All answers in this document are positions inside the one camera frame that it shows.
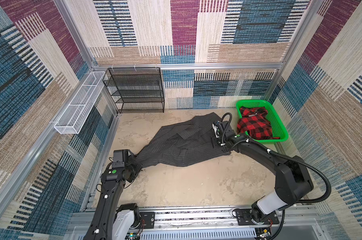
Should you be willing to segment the dark grey striped shirt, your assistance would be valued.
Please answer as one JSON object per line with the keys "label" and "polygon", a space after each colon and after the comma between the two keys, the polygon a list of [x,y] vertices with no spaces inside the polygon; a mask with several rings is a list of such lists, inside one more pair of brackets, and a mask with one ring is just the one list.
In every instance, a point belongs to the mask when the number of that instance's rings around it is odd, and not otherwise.
{"label": "dark grey striped shirt", "polygon": [[213,158],[230,155],[218,144],[212,124],[220,121],[216,113],[195,116],[191,120],[163,126],[136,161],[147,168],[157,164],[187,167]]}

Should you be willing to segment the green plastic basket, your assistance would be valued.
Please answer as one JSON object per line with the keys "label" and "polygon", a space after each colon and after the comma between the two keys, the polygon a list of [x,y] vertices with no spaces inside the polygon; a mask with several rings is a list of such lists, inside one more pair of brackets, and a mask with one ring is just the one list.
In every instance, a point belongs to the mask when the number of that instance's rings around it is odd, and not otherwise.
{"label": "green plastic basket", "polygon": [[277,114],[276,110],[272,106],[271,103],[265,100],[240,100],[236,102],[236,109],[239,115],[239,119],[241,118],[240,115],[240,108],[258,108],[258,107],[265,107],[268,111],[267,119],[271,122],[272,125],[272,132],[274,137],[280,137],[279,140],[256,140],[262,144],[275,144],[280,142],[285,142],[288,140],[288,132],[282,123],[279,115]]}

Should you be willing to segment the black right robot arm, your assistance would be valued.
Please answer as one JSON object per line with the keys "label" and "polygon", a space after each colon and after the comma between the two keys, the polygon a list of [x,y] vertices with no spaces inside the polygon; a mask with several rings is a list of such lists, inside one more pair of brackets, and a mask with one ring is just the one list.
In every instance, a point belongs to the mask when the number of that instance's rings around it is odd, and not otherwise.
{"label": "black right robot arm", "polygon": [[263,224],[270,214],[298,203],[313,190],[313,182],[301,158],[289,160],[245,134],[227,130],[226,125],[220,121],[212,124],[217,145],[225,152],[235,151],[251,157],[275,175],[274,190],[251,206],[249,214],[255,224]]}

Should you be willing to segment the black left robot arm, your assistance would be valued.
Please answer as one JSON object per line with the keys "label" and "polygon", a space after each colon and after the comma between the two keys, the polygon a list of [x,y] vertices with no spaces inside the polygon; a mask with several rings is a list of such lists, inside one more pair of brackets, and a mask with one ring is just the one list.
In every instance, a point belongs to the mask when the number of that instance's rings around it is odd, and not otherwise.
{"label": "black left robot arm", "polygon": [[126,182],[133,183],[142,165],[130,150],[116,150],[101,175],[101,194],[85,240],[124,240],[131,228],[140,225],[135,203],[119,206]]}

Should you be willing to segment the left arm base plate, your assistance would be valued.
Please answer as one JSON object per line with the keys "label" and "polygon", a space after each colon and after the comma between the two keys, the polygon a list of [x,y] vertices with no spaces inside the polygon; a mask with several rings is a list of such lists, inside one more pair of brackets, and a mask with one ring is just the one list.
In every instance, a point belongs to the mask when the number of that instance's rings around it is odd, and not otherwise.
{"label": "left arm base plate", "polygon": [[134,211],[123,210],[117,213],[113,224],[113,232],[122,230],[153,229],[155,223],[155,212],[143,212],[137,217]]}

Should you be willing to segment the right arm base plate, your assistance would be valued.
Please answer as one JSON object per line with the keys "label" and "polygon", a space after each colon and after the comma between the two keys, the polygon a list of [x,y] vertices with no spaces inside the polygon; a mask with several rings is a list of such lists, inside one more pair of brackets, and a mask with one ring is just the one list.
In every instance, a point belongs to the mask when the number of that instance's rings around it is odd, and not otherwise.
{"label": "right arm base plate", "polygon": [[278,225],[280,223],[276,212],[265,215],[257,210],[236,208],[232,210],[231,214],[239,226]]}

